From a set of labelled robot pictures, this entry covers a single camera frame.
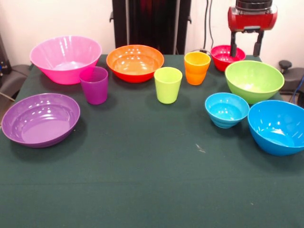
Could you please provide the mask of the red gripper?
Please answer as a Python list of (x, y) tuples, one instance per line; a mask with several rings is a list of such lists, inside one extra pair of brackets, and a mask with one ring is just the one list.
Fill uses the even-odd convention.
[(271, 30), (277, 19), (277, 6), (273, 5), (267, 10), (262, 11), (243, 11), (236, 7), (228, 10), (228, 27), (231, 32), (230, 56), (235, 57), (237, 53), (236, 32), (247, 30), (260, 30), (257, 41), (254, 45), (253, 56), (260, 55), (264, 30)]

